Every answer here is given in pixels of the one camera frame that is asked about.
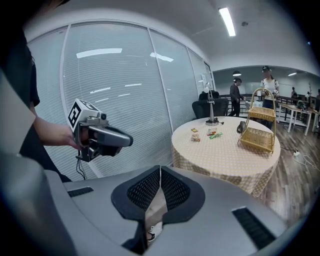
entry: round table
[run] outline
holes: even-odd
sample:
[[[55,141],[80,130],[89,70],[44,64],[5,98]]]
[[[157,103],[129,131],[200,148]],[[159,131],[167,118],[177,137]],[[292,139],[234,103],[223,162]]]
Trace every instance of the round table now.
[[[240,117],[219,116],[217,126],[208,126],[208,118],[187,122],[172,135],[173,166],[231,182],[258,197],[276,169],[280,143],[275,137],[273,154],[243,145],[237,127]],[[264,125],[249,121],[249,127],[271,132]],[[209,139],[208,129],[217,127],[221,137]],[[191,141],[197,129],[200,141]]]

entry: white ceiling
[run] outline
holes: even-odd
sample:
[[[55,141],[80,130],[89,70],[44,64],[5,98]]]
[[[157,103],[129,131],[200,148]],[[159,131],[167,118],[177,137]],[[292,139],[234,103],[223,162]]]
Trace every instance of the white ceiling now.
[[[318,74],[319,67],[300,31],[272,3],[270,0],[71,0],[52,13],[112,8],[152,17],[194,41],[208,57],[212,70],[276,65]],[[222,7],[229,8],[235,37],[228,35],[218,11]],[[241,26],[242,22],[248,22],[248,26]]]

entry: glass partition wall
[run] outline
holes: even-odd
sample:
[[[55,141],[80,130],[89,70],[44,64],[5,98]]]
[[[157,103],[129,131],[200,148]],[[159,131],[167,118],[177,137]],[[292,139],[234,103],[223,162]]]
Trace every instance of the glass partition wall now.
[[[41,118],[66,124],[78,98],[133,136],[133,145],[115,157],[99,156],[84,164],[88,179],[170,165],[172,132],[195,118],[192,103],[203,90],[200,80],[212,83],[201,57],[144,26],[75,23],[32,40],[29,48],[37,67]],[[76,150],[45,148],[61,173],[82,179],[76,172]]]

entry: white wall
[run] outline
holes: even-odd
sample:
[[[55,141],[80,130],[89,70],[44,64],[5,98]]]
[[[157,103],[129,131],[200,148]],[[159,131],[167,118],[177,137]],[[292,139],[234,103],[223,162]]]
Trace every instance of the white wall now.
[[[203,47],[209,51],[211,69],[217,71],[233,67],[273,65],[320,76],[319,64],[312,49],[292,19],[277,8],[274,1],[256,2],[260,4],[251,3],[252,6],[247,6],[247,10],[237,4],[230,6],[235,37],[229,37],[220,23],[206,31],[214,35],[211,44],[203,43]],[[243,21],[248,22],[248,26],[241,26]],[[200,42],[205,42],[205,37],[205,34],[197,35],[196,42],[202,46]]]
[[[50,30],[70,23],[88,20],[125,21],[162,32],[183,43],[210,63],[210,58],[190,37],[155,18],[156,15],[159,15],[157,8],[144,0],[72,0],[45,16],[34,18],[25,26],[24,33],[27,41],[30,41]]]
[[[306,73],[298,72],[297,75],[288,76],[293,73],[291,68],[271,67],[272,75],[279,83],[279,92],[281,96],[291,97],[292,87],[295,88],[297,94],[306,95],[311,83],[312,96],[318,95],[320,89],[320,77]],[[260,87],[263,79],[262,66],[236,67],[213,72],[215,87],[220,95],[230,94],[230,86],[233,83],[233,72],[237,70],[241,72],[239,76],[242,80],[242,85],[239,87],[241,94],[252,94],[253,91]]]

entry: woman in white shirt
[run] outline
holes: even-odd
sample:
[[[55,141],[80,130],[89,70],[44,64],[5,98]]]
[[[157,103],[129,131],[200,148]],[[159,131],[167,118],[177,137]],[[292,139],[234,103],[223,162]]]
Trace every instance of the woman in white shirt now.
[[[277,80],[273,78],[271,75],[271,69],[269,66],[264,66],[262,68],[263,76],[264,79],[261,81],[261,87],[268,89],[275,98],[279,97],[279,84]],[[262,96],[264,96],[264,101],[263,101],[263,107],[268,108],[268,109],[274,109],[274,103],[273,103],[273,98],[267,91],[263,91],[261,93]],[[272,127],[272,122],[269,121],[264,121],[262,123],[265,125],[267,128],[271,129]]]

